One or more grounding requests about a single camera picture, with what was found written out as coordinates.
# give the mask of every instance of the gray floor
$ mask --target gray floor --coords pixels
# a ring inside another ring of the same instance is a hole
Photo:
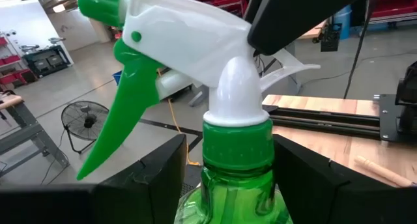
[[[362,48],[358,68],[354,73],[348,98],[372,99],[374,94],[395,93],[398,79],[404,76],[408,65],[417,60],[417,27],[404,27],[397,31],[368,33]],[[321,53],[319,44],[310,40],[296,42],[296,57],[303,63],[320,64],[320,70],[307,70],[298,74],[298,80],[305,83],[299,92],[302,96],[322,96],[341,98],[351,69],[358,37],[352,35],[350,39],[340,42],[338,52]],[[95,44],[77,51],[71,56],[75,62],[73,67],[67,68],[50,76],[40,79],[36,83],[16,89],[17,94],[23,96],[25,104],[37,117],[51,138],[60,144],[63,127],[61,111],[69,102],[76,100],[90,100],[110,107],[116,84],[112,74],[122,67],[113,58],[112,44]],[[263,57],[265,64],[271,58]],[[271,70],[279,68],[274,64]],[[309,81],[324,77],[342,76],[320,81]],[[287,89],[288,81],[284,79],[269,88],[265,94],[290,94]],[[193,97],[188,93],[174,103],[178,123],[185,127],[201,130],[202,115],[207,110],[207,104],[189,107],[188,101]],[[162,102],[146,111],[144,119],[173,124],[169,107]],[[0,120],[0,134],[3,137],[10,133],[9,128]],[[83,182],[100,182],[140,159],[157,146],[161,145],[176,134],[173,130],[139,123],[130,134],[123,146],[99,169],[89,175]],[[195,136],[188,135],[189,141]],[[76,147],[81,148],[87,141],[75,139]],[[72,152],[66,135],[62,138],[61,149],[69,157],[70,166],[55,178],[62,168],[54,163],[45,183],[76,182],[75,175],[86,157]],[[0,161],[10,165],[21,157],[33,152],[34,146],[28,142],[8,154],[0,156]],[[192,160],[201,161],[201,143],[190,153]],[[1,185],[7,184],[39,184],[52,162],[51,156],[46,158],[37,155],[27,163],[0,178]]]

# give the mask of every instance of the blue bin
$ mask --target blue bin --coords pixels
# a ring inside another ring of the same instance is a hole
[[[118,71],[117,73],[112,75],[116,81],[116,84],[119,85],[120,77],[122,76],[122,71]]]
[[[348,5],[334,15],[334,23],[341,23],[340,40],[350,35],[351,29],[351,6]]]

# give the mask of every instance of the green trigger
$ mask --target green trigger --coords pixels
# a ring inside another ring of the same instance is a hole
[[[97,169],[123,143],[146,108],[159,103],[155,80],[157,61],[129,48],[121,39],[114,47],[116,59],[123,63],[119,88],[104,127],[77,175],[77,180]]]

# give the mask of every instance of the trigger sprayer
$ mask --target trigger sprayer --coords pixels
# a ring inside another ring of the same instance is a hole
[[[273,55],[283,68],[259,79],[254,49],[246,41],[251,25],[198,1],[79,0],[78,5],[87,17],[123,27],[114,55],[124,65],[109,116],[78,180],[120,147],[146,108],[192,83],[209,88],[205,163],[238,170],[271,163],[272,125],[261,93],[285,76],[320,67],[304,65],[283,49]],[[157,77],[162,66],[171,70]],[[241,144],[220,146],[236,140]]]

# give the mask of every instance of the spray bottle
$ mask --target spray bottle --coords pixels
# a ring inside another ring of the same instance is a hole
[[[82,179],[122,144],[146,108],[194,84],[209,88],[204,114],[202,185],[184,196],[176,223],[291,222],[275,191],[272,122],[261,93],[304,65],[285,50],[273,56],[283,68],[262,79],[247,43],[251,25],[222,9],[193,0],[79,0],[81,12],[122,27],[114,47],[123,63],[109,116]],[[157,77],[162,66],[170,71]]]

